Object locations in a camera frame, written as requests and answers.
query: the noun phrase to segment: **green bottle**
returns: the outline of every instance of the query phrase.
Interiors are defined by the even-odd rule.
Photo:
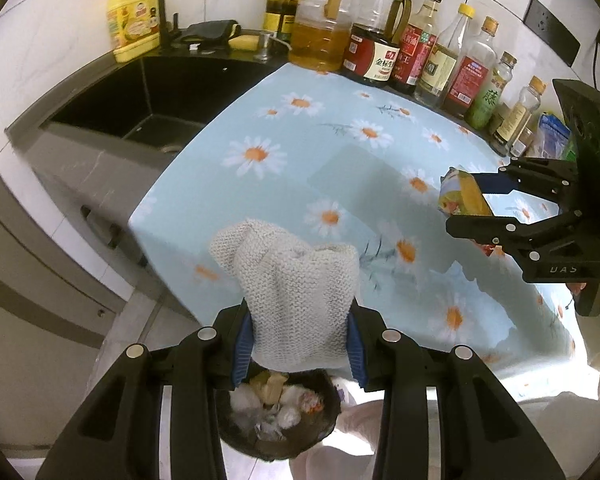
[[[483,129],[489,123],[504,87],[513,77],[511,71],[516,63],[516,58],[505,52],[500,62],[491,70],[490,76],[484,80],[478,95],[464,115],[464,120],[476,130]]]
[[[272,32],[282,41],[289,42],[297,8],[298,0],[267,0],[263,30]]]

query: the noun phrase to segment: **table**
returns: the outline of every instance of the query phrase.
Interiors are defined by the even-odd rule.
[[[513,374],[565,361],[563,285],[532,285],[501,250],[446,234],[437,207],[450,166],[508,164],[432,110],[332,73],[287,64],[231,104],[171,163],[130,226],[165,284],[203,324],[242,293],[208,254],[221,228],[255,218],[310,244],[360,254],[360,303],[430,348],[465,343]],[[514,191],[494,213],[533,222],[555,204]]]

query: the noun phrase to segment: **black electrical outlet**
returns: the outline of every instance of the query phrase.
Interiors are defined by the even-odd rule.
[[[525,25],[567,65],[573,61],[580,50],[580,42],[575,36],[538,0],[531,0],[526,10]]]

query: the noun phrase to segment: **knitted fabric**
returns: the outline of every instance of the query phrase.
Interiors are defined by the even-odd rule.
[[[258,364],[280,372],[348,367],[347,314],[359,273],[354,247],[312,248],[283,228],[247,220],[217,232],[209,251],[242,286]]]

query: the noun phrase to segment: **black power cord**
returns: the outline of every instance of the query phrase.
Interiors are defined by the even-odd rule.
[[[598,46],[600,45],[600,28],[596,34],[596,46],[593,51],[593,88],[598,89],[598,80],[596,79],[596,64],[598,63]]]

